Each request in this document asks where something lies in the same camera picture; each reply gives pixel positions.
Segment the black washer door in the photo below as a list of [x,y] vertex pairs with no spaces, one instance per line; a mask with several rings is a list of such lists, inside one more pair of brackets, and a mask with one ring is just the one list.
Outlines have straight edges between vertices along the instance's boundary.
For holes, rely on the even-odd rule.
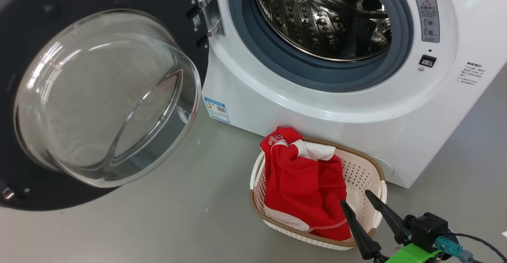
[[197,115],[198,0],[0,0],[0,208],[96,200],[159,167]]

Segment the blue energy label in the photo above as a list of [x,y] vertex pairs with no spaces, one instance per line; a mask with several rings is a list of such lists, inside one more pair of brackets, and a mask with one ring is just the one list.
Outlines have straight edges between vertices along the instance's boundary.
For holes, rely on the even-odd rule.
[[227,124],[231,123],[225,104],[208,97],[204,97],[204,101],[208,107],[208,113],[211,118],[217,119]]

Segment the white front-load washing machine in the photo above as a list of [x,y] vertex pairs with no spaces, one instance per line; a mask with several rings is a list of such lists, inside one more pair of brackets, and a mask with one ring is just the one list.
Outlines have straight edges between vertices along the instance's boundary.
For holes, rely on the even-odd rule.
[[[291,126],[371,156],[389,182],[409,188],[507,64],[507,0],[437,0],[440,43],[421,40],[416,1],[406,1],[414,35],[402,68],[371,88],[329,93],[264,66],[239,37],[228,0],[219,0],[226,36],[210,38],[202,96],[225,104],[232,126],[262,136]],[[419,65],[423,54],[437,58],[432,68]],[[486,70],[478,86],[455,81],[468,61]]]

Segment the steel washer drum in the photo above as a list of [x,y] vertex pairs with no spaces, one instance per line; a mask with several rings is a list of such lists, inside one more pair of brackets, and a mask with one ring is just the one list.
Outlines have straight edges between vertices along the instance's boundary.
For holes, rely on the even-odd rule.
[[391,21],[379,0],[255,1],[273,32],[312,57],[351,63],[391,47]]

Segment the printed text label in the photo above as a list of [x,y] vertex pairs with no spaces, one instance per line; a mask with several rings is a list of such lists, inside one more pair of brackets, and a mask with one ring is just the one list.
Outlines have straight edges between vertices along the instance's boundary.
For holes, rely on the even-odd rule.
[[458,71],[458,74],[455,77],[455,81],[465,86],[475,87],[482,83],[482,81],[485,79],[485,76],[486,70],[482,65],[468,61]]

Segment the cream laundry basket, brown rim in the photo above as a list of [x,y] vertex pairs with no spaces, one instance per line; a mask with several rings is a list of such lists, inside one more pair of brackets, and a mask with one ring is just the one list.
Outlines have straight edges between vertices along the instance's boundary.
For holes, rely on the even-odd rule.
[[[355,149],[312,138],[304,138],[304,141],[335,147],[335,155],[342,162],[343,176],[347,185],[347,203],[354,210],[357,221],[368,235],[374,236],[383,216],[374,209],[366,197],[365,191],[370,190],[382,202],[387,202],[387,186],[382,168],[372,157]],[[322,248],[348,250],[356,247],[353,238],[346,241],[326,239],[322,236],[299,231],[266,216],[264,212],[266,186],[264,166],[265,154],[260,152],[250,177],[250,203],[255,214],[268,227],[296,240]]]

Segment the red and white garment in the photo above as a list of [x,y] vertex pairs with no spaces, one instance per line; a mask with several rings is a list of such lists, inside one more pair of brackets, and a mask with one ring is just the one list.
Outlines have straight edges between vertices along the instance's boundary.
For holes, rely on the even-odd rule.
[[335,147],[306,142],[295,129],[281,126],[259,146],[265,154],[266,216],[301,232],[349,240],[341,207],[347,189]]

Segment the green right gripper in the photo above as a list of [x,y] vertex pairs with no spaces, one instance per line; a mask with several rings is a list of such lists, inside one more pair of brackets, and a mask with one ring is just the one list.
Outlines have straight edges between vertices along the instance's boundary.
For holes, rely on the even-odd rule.
[[[436,257],[442,253],[442,250],[436,249],[434,252],[426,252],[415,244],[409,244],[409,230],[404,227],[400,216],[382,202],[371,190],[365,190],[365,195],[375,210],[380,212],[385,219],[394,234],[394,240],[398,244],[408,244],[387,259],[385,263],[435,263]],[[379,243],[374,241],[364,230],[357,221],[355,212],[345,200],[341,200],[341,207],[362,259],[366,261],[380,261],[382,254]]]

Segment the grey rubber door gasket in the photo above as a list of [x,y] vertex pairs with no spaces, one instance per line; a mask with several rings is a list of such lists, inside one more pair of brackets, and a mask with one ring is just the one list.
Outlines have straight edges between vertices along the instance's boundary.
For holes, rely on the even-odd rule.
[[299,86],[329,93],[348,93],[376,86],[397,73],[413,44],[413,20],[406,0],[379,0],[391,21],[387,52],[351,63],[312,57],[282,40],[255,0],[228,0],[234,26],[248,50],[269,70]]

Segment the grey warning label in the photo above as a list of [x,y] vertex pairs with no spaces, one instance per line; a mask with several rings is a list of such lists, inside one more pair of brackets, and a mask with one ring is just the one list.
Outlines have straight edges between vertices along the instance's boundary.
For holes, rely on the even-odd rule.
[[440,43],[440,20],[437,0],[415,0],[423,42]]

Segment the metal door hinge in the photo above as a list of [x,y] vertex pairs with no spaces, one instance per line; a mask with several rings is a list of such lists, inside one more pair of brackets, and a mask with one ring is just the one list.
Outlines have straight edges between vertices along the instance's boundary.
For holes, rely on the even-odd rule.
[[204,14],[207,36],[213,37],[217,34],[226,36],[219,0],[199,0],[199,6]]

